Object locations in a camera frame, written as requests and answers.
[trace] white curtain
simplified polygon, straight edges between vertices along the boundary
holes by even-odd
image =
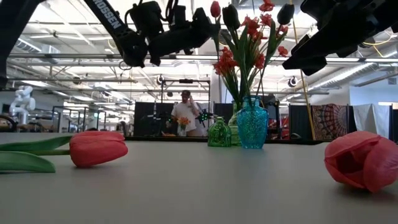
[[[381,105],[353,106],[358,131],[369,131],[389,138],[390,107]]]

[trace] white robot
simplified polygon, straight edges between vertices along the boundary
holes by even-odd
[[[19,124],[27,124],[29,111],[36,107],[36,101],[30,97],[33,88],[31,86],[20,86],[15,91],[15,100],[11,103],[9,113],[12,117],[19,115]]]

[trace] tulip stem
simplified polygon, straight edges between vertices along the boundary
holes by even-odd
[[[60,150],[26,150],[23,152],[27,152],[36,156],[65,156],[70,155],[69,149],[60,149]]]

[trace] glass vase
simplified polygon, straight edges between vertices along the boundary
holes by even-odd
[[[268,111],[260,107],[260,97],[245,97],[243,108],[238,111],[236,117],[242,147],[262,149],[267,137]]]
[[[233,146],[241,146],[241,139],[239,138],[238,133],[238,121],[236,120],[236,113],[238,112],[238,106],[235,101],[232,102],[233,104],[233,115],[231,119],[228,121],[228,126],[231,128],[231,139]]]
[[[216,123],[209,127],[207,145],[211,147],[231,147],[231,129],[223,118],[216,118]]]

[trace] green glass bottle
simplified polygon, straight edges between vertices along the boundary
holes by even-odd
[[[209,127],[207,145],[211,147],[231,147],[231,129],[223,118],[216,118],[216,123]]]
[[[241,146],[241,139],[239,138],[239,133],[238,133],[238,123],[236,121],[236,113],[239,110],[235,101],[233,101],[232,103],[233,103],[233,115],[231,119],[228,121],[228,126],[229,128],[231,128],[232,145]]]

